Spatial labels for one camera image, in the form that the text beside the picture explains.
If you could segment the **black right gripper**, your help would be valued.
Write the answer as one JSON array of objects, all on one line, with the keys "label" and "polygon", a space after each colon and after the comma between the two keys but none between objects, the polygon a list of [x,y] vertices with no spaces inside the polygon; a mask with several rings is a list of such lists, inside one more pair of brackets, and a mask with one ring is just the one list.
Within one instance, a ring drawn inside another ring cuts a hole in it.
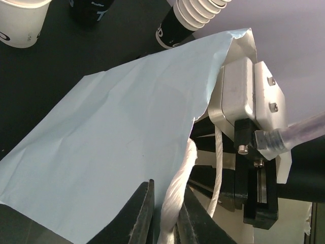
[{"label": "black right gripper", "polygon": [[[216,152],[216,139],[211,135],[214,129],[210,119],[194,124],[190,138],[198,150]],[[226,159],[223,159],[219,200],[229,211],[243,209],[246,224],[274,224],[278,220],[276,160],[267,161],[258,152],[254,133],[257,130],[252,120],[241,119],[235,122],[234,139],[222,133],[223,152],[235,156],[235,168],[225,168]],[[242,145],[248,154],[239,154]],[[211,199],[215,178],[216,170],[212,166],[194,166],[188,184]]]}]

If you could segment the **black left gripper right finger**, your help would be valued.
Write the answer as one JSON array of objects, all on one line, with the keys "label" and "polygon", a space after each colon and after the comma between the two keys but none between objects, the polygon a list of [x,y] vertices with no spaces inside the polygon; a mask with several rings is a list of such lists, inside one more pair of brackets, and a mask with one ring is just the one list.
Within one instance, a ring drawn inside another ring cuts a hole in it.
[{"label": "black left gripper right finger", "polygon": [[185,189],[177,221],[176,243],[236,244],[208,215],[190,187]]}]

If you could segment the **light blue paper bag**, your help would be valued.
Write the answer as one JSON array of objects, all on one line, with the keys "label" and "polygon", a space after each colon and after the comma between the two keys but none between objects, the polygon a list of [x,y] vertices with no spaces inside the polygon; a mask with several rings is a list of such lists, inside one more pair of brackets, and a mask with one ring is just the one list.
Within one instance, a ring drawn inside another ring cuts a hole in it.
[{"label": "light blue paper bag", "polygon": [[160,208],[221,66],[243,57],[257,58],[249,28],[83,77],[1,160],[1,204],[72,243],[90,241],[149,179]]}]

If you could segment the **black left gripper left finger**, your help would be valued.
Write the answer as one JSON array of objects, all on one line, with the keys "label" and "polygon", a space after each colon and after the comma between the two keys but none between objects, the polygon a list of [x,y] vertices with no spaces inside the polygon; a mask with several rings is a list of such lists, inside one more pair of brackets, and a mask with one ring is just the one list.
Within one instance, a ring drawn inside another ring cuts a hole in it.
[{"label": "black left gripper left finger", "polygon": [[88,244],[153,243],[154,180],[142,182],[116,217]]}]

